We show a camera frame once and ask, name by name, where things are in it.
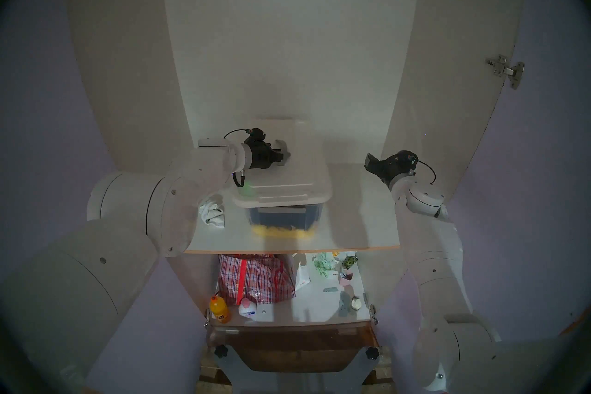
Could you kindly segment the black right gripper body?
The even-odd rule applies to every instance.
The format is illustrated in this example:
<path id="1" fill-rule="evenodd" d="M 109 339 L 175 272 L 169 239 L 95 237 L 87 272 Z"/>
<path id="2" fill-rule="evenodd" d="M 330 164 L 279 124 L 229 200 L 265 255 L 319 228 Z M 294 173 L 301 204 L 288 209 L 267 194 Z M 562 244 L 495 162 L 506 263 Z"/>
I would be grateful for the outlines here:
<path id="1" fill-rule="evenodd" d="M 384 171 L 382 181 L 388 188 L 405 177 L 413 177 L 416 173 L 418 156 L 408 150 L 401 150 L 387 159 L 378 161 L 378 168 Z"/>

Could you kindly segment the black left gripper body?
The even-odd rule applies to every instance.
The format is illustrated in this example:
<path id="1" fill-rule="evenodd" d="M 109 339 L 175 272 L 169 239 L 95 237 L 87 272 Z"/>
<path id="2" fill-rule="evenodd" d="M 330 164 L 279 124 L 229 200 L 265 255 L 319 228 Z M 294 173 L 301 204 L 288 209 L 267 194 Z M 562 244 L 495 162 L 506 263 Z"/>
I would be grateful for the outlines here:
<path id="1" fill-rule="evenodd" d="M 248 169 L 268 169 L 272 164 L 278 163 L 278 150 L 273 149 L 266 142 L 244 142 L 247 152 L 250 152 L 250 165 Z"/>

